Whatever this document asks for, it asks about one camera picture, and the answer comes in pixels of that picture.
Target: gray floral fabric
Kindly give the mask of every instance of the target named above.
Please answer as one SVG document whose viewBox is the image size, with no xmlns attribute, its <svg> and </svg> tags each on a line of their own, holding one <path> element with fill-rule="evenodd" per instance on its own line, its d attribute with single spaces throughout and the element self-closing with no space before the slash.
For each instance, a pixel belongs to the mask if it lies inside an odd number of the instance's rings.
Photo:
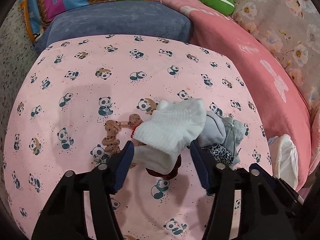
<svg viewBox="0 0 320 240">
<path fill-rule="evenodd" d="M 4 138 L 17 93 L 35 61 L 36 54 L 16 2 L 0 27 L 0 198 L 10 214 L 3 178 Z"/>
<path fill-rule="evenodd" d="M 278 60 L 305 99 L 320 107 L 320 14 L 311 0 L 234 0 L 232 18 Z"/>
</svg>

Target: leopard print fabric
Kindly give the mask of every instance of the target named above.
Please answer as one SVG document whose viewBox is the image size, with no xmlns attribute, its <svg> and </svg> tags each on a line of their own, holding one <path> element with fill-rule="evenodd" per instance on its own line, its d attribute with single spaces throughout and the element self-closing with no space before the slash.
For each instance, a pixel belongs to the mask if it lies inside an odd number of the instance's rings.
<svg viewBox="0 0 320 240">
<path fill-rule="evenodd" d="M 234 155 L 223 145 L 215 143 L 212 146 L 206 146 L 201 148 L 213 155 L 217 162 L 223 163 L 228 167 L 232 165 Z"/>
</svg>

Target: metal screw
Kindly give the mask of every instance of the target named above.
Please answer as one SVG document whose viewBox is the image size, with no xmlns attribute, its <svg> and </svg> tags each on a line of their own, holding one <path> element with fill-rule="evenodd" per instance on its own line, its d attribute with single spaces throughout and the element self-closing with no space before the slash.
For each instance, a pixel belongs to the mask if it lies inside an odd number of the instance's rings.
<svg viewBox="0 0 320 240">
<path fill-rule="evenodd" d="M 67 171 L 64 175 L 68 178 L 70 178 L 74 174 L 73 171 Z"/>
<path fill-rule="evenodd" d="M 219 170 L 224 170 L 226 168 L 226 166 L 223 164 L 223 163 L 217 163 L 216 167 L 219 169 Z"/>
<path fill-rule="evenodd" d="M 254 176 L 258 176 L 260 174 L 260 172 L 256 169 L 251 170 L 251 174 Z"/>
<path fill-rule="evenodd" d="M 105 163 L 102 163 L 98 166 L 98 169 L 101 171 L 105 170 L 106 168 L 108 168 L 108 165 L 106 165 Z"/>
</svg>

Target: blue pillow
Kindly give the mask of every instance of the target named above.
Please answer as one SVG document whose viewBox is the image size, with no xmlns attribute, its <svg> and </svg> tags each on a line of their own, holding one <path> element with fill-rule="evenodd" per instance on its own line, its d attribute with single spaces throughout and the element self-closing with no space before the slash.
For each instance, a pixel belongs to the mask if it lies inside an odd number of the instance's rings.
<svg viewBox="0 0 320 240">
<path fill-rule="evenodd" d="M 91 4 L 57 15 L 35 45 L 40 54 L 50 44 L 71 38 L 133 34 L 189 42 L 191 21 L 154 1 L 121 0 Z"/>
</svg>

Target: white sock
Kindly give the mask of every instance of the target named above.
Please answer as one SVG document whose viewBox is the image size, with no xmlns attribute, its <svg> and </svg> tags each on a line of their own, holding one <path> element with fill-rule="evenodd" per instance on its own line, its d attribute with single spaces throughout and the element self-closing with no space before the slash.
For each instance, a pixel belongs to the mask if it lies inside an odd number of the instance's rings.
<svg viewBox="0 0 320 240">
<path fill-rule="evenodd" d="M 136 128 L 133 138 L 170 155 L 174 166 L 180 152 L 202 132 L 205 119 L 201 98 L 173 103 L 161 100 L 151 119 Z"/>
<path fill-rule="evenodd" d="M 149 145 L 136 146 L 132 160 L 133 163 L 143 165 L 161 174 L 169 174 L 176 161 L 177 160 L 173 160 L 169 154 L 154 149 Z"/>
</svg>

